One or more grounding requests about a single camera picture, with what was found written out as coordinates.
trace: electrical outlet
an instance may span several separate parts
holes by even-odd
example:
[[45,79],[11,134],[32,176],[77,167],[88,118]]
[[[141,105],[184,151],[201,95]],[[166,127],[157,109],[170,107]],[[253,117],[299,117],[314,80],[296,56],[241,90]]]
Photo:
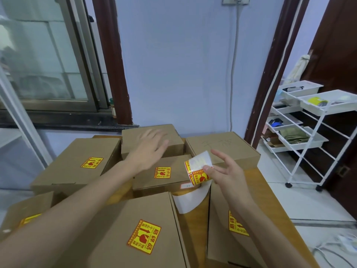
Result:
[[[222,0],[222,4],[237,4],[237,0]],[[240,0],[240,5],[249,4],[249,0]]]

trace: window sill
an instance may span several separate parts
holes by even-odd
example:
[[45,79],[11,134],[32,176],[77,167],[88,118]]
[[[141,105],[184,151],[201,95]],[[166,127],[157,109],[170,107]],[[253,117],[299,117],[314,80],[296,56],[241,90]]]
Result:
[[[138,125],[118,125],[111,112],[27,111],[36,129],[121,132]],[[0,128],[17,128],[7,110],[0,110]]]

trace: roll of stickers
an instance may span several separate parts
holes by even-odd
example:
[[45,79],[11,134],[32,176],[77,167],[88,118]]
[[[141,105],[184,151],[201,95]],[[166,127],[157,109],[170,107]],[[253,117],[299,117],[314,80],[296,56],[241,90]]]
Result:
[[213,167],[210,154],[207,150],[190,160],[185,161],[186,171],[193,185],[203,183],[210,179],[203,171],[204,165]]

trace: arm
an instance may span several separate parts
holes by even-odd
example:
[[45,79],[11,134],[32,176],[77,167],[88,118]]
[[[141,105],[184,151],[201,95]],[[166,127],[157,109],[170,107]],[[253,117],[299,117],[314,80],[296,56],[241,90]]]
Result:
[[233,216],[243,223],[266,265],[270,268],[310,267],[254,202],[243,170],[228,155],[217,150],[211,152],[224,160],[227,168],[204,166],[203,170],[220,186]]
[[158,144],[164,135],[161,131],[146,131],[126,160],[10,235],[0,244],[1,266],[54,264],[118,187],[162,157],[168,140],[160,147]]

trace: glass pane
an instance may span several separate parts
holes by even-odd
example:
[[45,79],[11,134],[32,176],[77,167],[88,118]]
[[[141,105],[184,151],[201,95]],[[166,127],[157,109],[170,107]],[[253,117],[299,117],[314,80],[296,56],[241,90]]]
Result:
[[0,65],[21,99],[87,100],[57,0],[0,0]]

